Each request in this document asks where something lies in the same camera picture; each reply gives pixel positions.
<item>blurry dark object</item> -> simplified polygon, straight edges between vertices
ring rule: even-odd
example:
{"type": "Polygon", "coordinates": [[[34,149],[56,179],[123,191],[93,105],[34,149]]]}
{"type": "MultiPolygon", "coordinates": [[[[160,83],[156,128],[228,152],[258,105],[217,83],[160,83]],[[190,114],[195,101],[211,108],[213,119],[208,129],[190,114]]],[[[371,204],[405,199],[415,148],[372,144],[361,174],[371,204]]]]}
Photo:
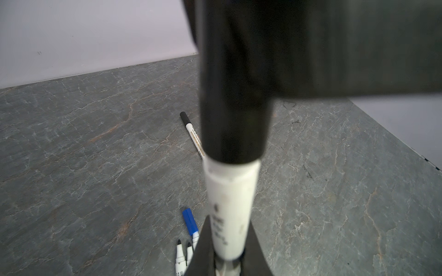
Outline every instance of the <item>blurry dark object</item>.
{"type": "MultiPolygon", "coordinates": [[[[184,0],[184,5],[200,53],[202,144],[219,162],[241,164],[263,155],[276,97],[442,88],[442,1],[184,0]]],[[[193,271],[188,275],[206,275],[193,271]]]]}

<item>white cylinder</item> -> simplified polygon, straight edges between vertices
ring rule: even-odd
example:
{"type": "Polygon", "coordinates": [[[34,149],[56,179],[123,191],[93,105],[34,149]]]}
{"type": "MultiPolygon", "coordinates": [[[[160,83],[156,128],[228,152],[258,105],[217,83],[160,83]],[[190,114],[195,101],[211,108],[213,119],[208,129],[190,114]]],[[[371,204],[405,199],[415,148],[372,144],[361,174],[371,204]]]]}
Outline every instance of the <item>white cylinder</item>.
{"type": "Polygon", "coordinates": [[[261,161],[236,165],[206,156],[203,166],[213,246],[220,258],[232,261],[244,251],[261,161]]]}
{"type": "Polygon", "coordinates": [[[186,259],[184,258],[183,246],[180,243],[176,246],[175,276],[183,276],[184,273],[186,273],[186,259]]]}

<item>white wall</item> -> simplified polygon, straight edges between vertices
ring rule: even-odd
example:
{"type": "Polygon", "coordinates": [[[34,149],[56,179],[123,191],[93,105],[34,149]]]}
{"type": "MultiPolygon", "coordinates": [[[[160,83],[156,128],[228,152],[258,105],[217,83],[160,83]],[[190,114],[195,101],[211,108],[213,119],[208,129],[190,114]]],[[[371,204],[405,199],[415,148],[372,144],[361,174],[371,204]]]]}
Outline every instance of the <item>white wall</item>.
{"type": "Polygon", "coordinates": [[[442,94],[351,100],[402,142],[442,169],[442,94]]]}
{"type": "Polygon", "coordinates": [[[195,52],[180,0],[0,0],[0,88],[195,52]]]}

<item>black cylindrical object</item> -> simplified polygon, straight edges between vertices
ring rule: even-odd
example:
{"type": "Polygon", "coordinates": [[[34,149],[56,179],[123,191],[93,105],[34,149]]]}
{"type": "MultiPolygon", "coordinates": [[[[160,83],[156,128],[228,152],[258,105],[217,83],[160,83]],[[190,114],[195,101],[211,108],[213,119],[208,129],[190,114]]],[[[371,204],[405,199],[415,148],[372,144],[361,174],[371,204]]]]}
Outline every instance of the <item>black cylindrical object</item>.
{"type": "Polygon", "coordinates": [[[226,43],[224,9],[198,1],[197,37],[201,59],[201,129],[204,151],[231,164],[254,161],[264,152],[272,101],[248,77],[244,55],[226,43]]]}

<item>marble veining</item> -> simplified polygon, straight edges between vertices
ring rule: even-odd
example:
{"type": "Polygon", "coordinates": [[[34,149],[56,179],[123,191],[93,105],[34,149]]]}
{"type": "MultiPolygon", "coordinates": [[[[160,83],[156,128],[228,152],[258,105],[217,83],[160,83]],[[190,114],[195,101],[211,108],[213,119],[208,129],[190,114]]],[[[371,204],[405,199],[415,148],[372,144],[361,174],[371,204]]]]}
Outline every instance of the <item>marble veining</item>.
{"type": "MultiPolygon", "coordinates": [[[[206,210],[198,57],[0,90],[0,275],[173,275],[206,210]]],[[[441,275],[442,174],[348,100],[277,101],[252,222],[275,275],[441,275]]]]}

